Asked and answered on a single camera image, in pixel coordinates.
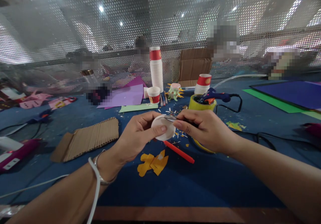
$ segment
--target red pencil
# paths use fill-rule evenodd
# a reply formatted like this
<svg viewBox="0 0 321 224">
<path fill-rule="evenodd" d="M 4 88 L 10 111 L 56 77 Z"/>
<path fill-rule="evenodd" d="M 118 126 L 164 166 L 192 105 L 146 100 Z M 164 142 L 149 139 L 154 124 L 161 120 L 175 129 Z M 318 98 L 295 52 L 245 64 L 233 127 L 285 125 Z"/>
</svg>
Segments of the red pencil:
<svg viewBox="0 0 321 224">
<path fill-rule="evenodd" d="M 169 143 L 167 140 L 164 141 L 164 144 L 169 147 L 170 149 L 172 149 L 174 152 L 176 152 L 177 154 L 179 154 L 181 157 L 183 157 L 185 160 L 187 160 L 188 162 L 194 164 L 195 160 L 190 157 L 188 154 L 182 152 L 180 149 L 178 149 L 176 146 L 173 146 L 171 143 Z"/>
</svg>

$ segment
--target corrugated cardboard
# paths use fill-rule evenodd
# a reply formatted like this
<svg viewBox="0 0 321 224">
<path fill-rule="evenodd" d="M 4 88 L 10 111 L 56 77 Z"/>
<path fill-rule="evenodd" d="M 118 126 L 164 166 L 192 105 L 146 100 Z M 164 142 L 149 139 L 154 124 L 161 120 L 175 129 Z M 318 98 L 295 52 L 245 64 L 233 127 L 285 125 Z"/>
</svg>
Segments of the corrugated cardboard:
<svg viewBox="0 0 321 224">
<path fill-rule="evenodd" d="M 212 60 L 207 48 L 181 51 L 179 84 L 181 87 L 195 86 L 200 74 L 208 74 Z"/>
<path fill-rule="evenodd" d="M 112 117 L 98 124 L 77 129 L 74 134 L 66 133 L 50 159 L 53 162 L 66 162 L 118 138 L 118 120 Z"/>
</svg>

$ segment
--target blue paper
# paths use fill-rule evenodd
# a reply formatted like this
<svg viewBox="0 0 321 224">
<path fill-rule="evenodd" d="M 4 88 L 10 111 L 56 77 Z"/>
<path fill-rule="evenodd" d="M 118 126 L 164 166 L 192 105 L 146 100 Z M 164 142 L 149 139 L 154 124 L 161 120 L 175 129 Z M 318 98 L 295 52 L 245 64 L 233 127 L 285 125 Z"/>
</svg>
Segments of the blue paper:
<svg viewBox="0 0 321 224">
<path fill-rule="evenodd" d="M 321 85 L 292 81 L 251 87 L 307 109 L 321 108 Z"/>
</svg>

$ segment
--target table edge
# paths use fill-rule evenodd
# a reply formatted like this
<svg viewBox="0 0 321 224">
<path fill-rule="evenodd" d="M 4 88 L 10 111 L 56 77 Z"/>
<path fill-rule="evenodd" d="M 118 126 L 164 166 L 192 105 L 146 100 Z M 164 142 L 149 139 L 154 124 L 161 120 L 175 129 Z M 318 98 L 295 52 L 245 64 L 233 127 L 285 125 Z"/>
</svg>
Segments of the table edge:
<svg viewBox="0 0 321 224">
<path fill-rule="evenodd" d="M 302 223 L 285 208 L 97 206 L 94 220 L 162 222 Z"/>
</svg>

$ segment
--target green paper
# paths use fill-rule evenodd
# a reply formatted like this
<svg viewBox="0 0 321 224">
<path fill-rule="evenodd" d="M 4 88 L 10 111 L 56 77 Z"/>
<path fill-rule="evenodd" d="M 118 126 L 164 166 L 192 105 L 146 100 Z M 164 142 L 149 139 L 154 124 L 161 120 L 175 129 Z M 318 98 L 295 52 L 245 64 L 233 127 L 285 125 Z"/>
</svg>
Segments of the green paper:
<svg viewBox="0 0 321 224">
<path fill-rule="evenodd" d="M 314 111 L 307 111 L 307 112 L 302 112 L 302 114 L 306 114 L 306 115 L 309 115 L 313 118 L 316 118 L 318 120 L 321 120 L 321 114 L 318 113 L 318 112 L 314 112 Z"/>
<path fill-rule="evenodd" d="M 147 103 L 147 104 L 122 106 L 119 112 L 121 113 L 121 112 L 138 111 L 138 110 L 145 110 L 145 109 L 157 109 L 158 108 L 158 104 L 152 104 L 152 103 Z"/>
<path fill-rule="evenodd" d="M 298 108 L 294 105 L 288 104 L 282 100 L 278 100 L 274 97 L 268 96 L 266 94 L 263 94 L 259 91 L 253 90 L 253 89 L 246 89 L 243 90 L 244 92 L 253 95 L 254 97 L 257 97 L 260 100 L 263 100 L 287 113 L 302 113 L 302 112 L 306 112 L 307 109 L 303 109 L 303 108 Z"/>
</svg>

